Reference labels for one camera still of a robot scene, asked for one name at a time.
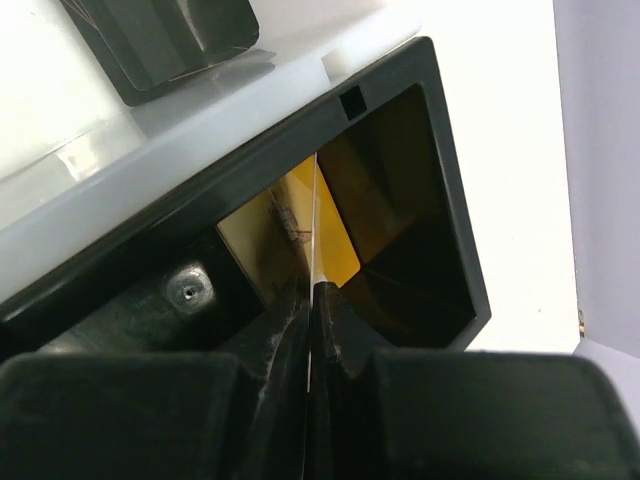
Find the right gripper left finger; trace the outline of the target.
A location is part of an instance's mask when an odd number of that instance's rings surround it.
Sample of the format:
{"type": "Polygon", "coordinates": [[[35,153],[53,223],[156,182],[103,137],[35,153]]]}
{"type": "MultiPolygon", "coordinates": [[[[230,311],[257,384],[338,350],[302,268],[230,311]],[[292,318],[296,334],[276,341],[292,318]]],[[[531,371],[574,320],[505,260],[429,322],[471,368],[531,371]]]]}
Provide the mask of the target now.
{"type": "Polygon", "coordinates": [[[306,282],[217,350],[25,354],[1,368],[5,479],[299,479],[306,282]]]}

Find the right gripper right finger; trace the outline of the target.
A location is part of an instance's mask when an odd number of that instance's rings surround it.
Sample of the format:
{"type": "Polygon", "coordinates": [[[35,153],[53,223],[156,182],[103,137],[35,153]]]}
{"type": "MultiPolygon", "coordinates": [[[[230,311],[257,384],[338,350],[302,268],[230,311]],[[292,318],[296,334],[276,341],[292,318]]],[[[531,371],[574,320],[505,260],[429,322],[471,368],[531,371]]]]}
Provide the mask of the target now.
{"type": "Polygon", "coordinates": [[[635,479],[639,442],[606,375],[575,356],[395,348],[315,286],[316,479],[635,479]]]}

